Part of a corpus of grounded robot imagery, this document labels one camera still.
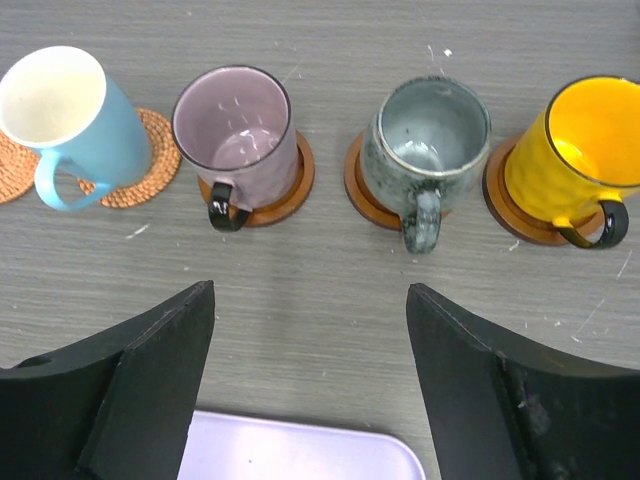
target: wooden coaster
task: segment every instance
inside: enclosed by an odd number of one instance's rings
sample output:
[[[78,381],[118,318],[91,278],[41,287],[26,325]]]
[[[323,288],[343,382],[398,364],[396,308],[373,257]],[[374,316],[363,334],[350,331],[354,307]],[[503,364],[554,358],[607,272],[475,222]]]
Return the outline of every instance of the wooden coaster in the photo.
[[[31,190],[39,160],[37,154],[0,132],[0,204]]]
[[[285,218],[290,217],[300,209],[305,202],[311,188],[313,187],[313,179],[316,173],[315,161],[313,159],[313,151],[307,142],[307,139],[300,132],[296,132],[298,142],[298,175],[289,192],[271,205],[256,208],[251,212],[249,220],[244,224],[245,227],[267,227],[274,223],[281,222]],[[211,195],[211,187],[206,184],[202,178],[198,177],[198,187],[200,195],[205,204],[209,204]],[[231,216],[235,215],[235,207],[230,208]]]
[[[552,223],[543,222],[525,213],[507,190],[504,178],[506,160],[523,135],[524,132],[508,138],[489,157],[482,177],[485,202],[493,218],[514,236],[538,245],[566,245],[569,242],[558,233]],[[574,226],[581,235],[587,237],[595,233],[603,223],[604,215],[599,212],[574,222]]]
[[[119,188],[100,199],[100,204],[105,207],[129,208],[151,200],[171,183],[180,168],[182,157],[173,142],[169,121],[153,110],[136,110],[151,140],[151,168],[135,185]],[[87,195],[95,188],[93,183],[80,178],[78,185]]]
[[[351,143],[344,162],[344,186],[349,200],[360,215],[379,227],[389,230],[402,230],[400,217],[385,208],[367,188],[360,170],[360,149],[364,132]]]

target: lavender tray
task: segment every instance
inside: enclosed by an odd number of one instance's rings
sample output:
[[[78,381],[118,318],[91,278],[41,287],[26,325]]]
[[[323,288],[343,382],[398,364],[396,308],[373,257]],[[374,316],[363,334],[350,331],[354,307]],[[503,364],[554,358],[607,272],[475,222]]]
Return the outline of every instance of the lavender tray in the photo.
[[[195,411],[178,480],[425,480],[388,435]]]

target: gray-green mug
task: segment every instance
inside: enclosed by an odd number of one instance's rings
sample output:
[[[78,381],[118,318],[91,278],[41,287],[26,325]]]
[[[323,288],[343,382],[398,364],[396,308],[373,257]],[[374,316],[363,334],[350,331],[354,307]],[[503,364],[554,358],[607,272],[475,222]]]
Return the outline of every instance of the gray-green mug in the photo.
[[[402,219],[411,253],[429,253],[440,220],[478,182],[490,149],[491,119],[468,87],[444,77],[409,80],[384,101],[360,152],[372,195]]]

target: ceramic mug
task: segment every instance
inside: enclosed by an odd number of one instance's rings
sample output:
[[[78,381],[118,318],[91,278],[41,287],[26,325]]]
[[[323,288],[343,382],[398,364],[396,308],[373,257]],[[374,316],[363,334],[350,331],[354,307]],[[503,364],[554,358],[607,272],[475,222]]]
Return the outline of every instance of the ceramic mug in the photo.
[[[562,88],[509,154],[505,184],[524,212],[573,245],[610,248],[629,228],[623,199],[640,191],[640,86],[592,76]],[[602,209],[596,242],[573,223]]]
[[[436,246],[448,212],[482,175],[491,120],[478,96],[444,77],[418,77],[387,97],[365,132],[360,168],[373,196],[402,219],[407,250]]]
[[[180,95],[172,127],[183,157],[211,187],[209,220],[217,230],[239,230],[253,209],[277,202],[295,182],[291,102],[265,71],[232,65],[205,73]]]
[[[38,195],[51,208],[78,210],[116,188],[138,182],[151,165],[151,144],[125,94],[89,53],[69,46],[37,50],[0,81],[0,129],[40,155]],[[55,175],[93,182],[89,195],[67,203]]]

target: wood grain surface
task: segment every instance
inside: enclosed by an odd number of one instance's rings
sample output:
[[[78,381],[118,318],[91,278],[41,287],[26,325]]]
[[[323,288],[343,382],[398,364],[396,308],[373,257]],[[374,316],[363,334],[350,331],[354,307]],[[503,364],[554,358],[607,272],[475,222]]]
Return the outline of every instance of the wood grain surface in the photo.
[[[640,77],[632,0],[3,1],[0,72],[54,44],[88,50],[136,106],[165,115],[207,69],[268,70],[291,95],[316,180],[285,222],[224,235],[209,226],[187,164],[130,210],[58,213],[35,190],[0,206],[0,366],[213,279],[218,318],[200,407],[388,432],[433,479],[404,315],[411,283],[554,348],[640,367],[640,199],[628,202],[618,248],[586,252],[517,242],[477,188],[445,220],[436,250],[416,258],[398,233],[360,217],[342,181],[350,142],[409,77],[444,72],[471,86],[495,142],[573,78]]]

